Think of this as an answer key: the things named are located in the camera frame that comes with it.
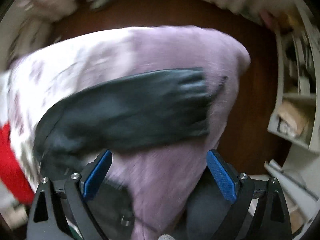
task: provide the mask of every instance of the lavender fabric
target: lavender fabric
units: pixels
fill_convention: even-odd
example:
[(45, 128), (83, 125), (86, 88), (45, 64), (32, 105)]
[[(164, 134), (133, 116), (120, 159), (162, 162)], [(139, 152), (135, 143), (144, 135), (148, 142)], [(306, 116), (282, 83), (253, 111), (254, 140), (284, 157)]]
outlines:
[(132, 239), (151, 240), (174, 222), (201, 177), (206, 153), (218, 145), (236, 100), (239, 77), (249, 66), (250, 57), (232, 37), (197, 27), (135, 30), (132, 43), (137, 56), (129, 74), (199, 66), (204, 68), (211, 93), (227, 77), (210, 107), (210, 134), (206, 138), (138, 151), (131, 156), (116, 155), (108, 175), (129, 186), (135, 216), (145, 223), (135, 223)]
[(126, 184), (133, 197), (132, 240), (156, 240), (172, 226), (216, 148), (236, 100), (239, 78), (250, 64), (242, 44), (213, 29), (131, 27), (101, 31), (38, 50), (12, 69), (8, 92), (11, 148), (36, 190), (38, 163), (32, 153), (35, 128), (62, 98), (115, 78), (148, 71), (202, 67), (212, 98), (210, 133), (203, 138), (131, 152), (113, 152), (107, 176)]

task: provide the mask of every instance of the black cloth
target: black cloth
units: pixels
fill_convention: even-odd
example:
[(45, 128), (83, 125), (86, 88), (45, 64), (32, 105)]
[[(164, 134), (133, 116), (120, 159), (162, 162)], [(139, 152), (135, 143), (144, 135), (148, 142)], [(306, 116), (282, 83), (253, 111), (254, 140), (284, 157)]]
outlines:
[[(68, 201), (61, 199), (61, 204), (65, 216), (76, 225)], [(87, 202), (87, 207), (109, 239), (131, 238), (135, 218), (132, 197), (126, 187), (105, 179), (95, 197)]]
[[(211, 240), (230, 207), (231, 203), (224, 199), (210, 170), (206, 168), (187, 200), (184, 216), (171, 235), (176, 240)], [(251, 221), (248, 213), (236, 240), (245, 237)]]
[(104, 148), (129, 152), (206, 135), (212, 96), (202, 68), (127, 76), (70, 95), (36, 127), (33, 150), (41, 173), (81, 171), (79, 156)]

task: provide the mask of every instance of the white shelf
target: white shelf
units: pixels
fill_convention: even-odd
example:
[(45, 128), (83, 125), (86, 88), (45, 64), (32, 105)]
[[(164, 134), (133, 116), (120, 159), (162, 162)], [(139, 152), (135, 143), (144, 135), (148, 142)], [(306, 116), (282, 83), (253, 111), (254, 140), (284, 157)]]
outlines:
[(312, 218), (308, 221), (308, 223), (305, 223), (302, 231), (300, 232), (300, 234), (298, 234), (293, 240), (299, 240), (303, 237), (303, 235), (307, 232), (307, 230), (309, 229), (309, 227), (312, 225), (313, 220), (316, 218), (316, 215), (320, 212), (320, 200), (317, 201), (315, 208), (314, 208), (314, 215), (312, 216)]
[(265, 162), (264, 167), (273, 177), (278, 179), (282, 189), (287, 192), (288, 195), (299, 206), (299, 209), (303, 213), (306, 220), (310, 220), (314, 215), (314, 210), (318, 199), (282, 174), (281, 171), (270, 166), (269, 163)]
[[(309, 39), (311, 53), (315, 66), (316, 73), (316, 93), (311, 93), (310, 95), (301, 95), (299, 93), (285, 93), (287, 90), (287, 76), (288, 73), (285, 71), (285, 65), (288, 64), (288, 59), (285, 54), (285, 49), (288, 46), (289, 42), (293, 42), (295, 47), (296, 56), (298, 54), (297, 44), (295, 42), (295, 34), (289, 33), (285, 36), (281, 36), (279, 28), (275, 30), (276, 35), (276, 44), (278, 52), (278, 88), (277, 88), (277, 97), (275, 109), (270, 117), (268, 131), (279, 137), (282, 137), (292, 143), (295, 143), (304, 149), (310, 150), (312, 152), (320, 154), (320, 109), (317, 109), (317, 102), (320, 103), (320, 51), (316, 46), (316, 42), (313, 40), (313, 26), (303, 9), (298, 8), (301, 19), (305, 25), (305, 30)], [(297, 67), (299, 68), (299, 59), (297, 56)], [(277, 110), (281, 106), (282, 101), (287, 99), (294, 104), (303, 106), (306, 108), (306, 112), (310, 117), (310, 123), (307, 131), (307, 136), (305, 138), (293, 138), (286, 134), (281, 133), (278, 130), (280, 119), (277, 115)]]
[[(313, 62), (315, 66), (315, 73), (316, 73), (316, 103), (320, 103), (320, 51), (317, 47), (314, 39), (313, 39), (313, 26), (310, 22), (310, 19), (306, 12), (297, 5), (299, 14), (301, 16), (301, 19), (303, 21), (304, 27), (307, 32), (307, 36), (310, 43), (311, 53), (313, 57)], [(313, 152), (319, 152), (320, 151), (320, 109), (316, 105), (316, 114), (315, 114), (315, 121), (313, 125), (313, 131), (311, 136), (311, 141), (309, 144), (309, 150)]]

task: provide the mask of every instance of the metal screw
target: metal screw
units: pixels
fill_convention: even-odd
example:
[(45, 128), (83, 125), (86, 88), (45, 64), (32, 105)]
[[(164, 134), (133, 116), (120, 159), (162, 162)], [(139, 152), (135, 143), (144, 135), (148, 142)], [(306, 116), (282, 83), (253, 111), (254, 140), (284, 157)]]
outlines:
[(245, 173), (241, 173), (239, 176), (240, 176), (240, 179), (247, 179), (248, 178), (248, 175)]
[(278, 180), (277, 180), (277, 178), (271, 178), (271, 182), (274, 183), (274, 184), (277, 184)]
[(120, 223), (121, 223), (121, 225), (123, 225), (125, 227), (128, 227), (130, 225), (130, 221), (129, 220), (125, 220), (124, 216), (122, 216)]
[(78, 179), (79, 178), (79, 173), (73, 173), (71, 175), (71, 179)]
[(48, 182), (48, 178), (47, 177), (44, 177), (43, 179), (41, 179), (41, 183), (42, 184), (46, 184)]

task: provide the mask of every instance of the wooden floor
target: wooden floor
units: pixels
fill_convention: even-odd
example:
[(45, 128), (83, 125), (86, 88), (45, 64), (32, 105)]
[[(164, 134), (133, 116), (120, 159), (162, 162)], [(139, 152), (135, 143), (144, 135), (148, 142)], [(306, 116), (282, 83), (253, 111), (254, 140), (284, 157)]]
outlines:
[(89, 11), (85, 0), (79, 4), (73, 15), (55, 24), (51, 40), (129, 26), (196, 25), (240, 41), (252, 63), (241, 78), (218, 151), (238, 171), (249, 174), (266, 173), (265, 160), (283, 164), (291, 144), (267, 132), (277, 89), (276, 40), (271, 31), (200, 0), (117, 0), (99, 12)]

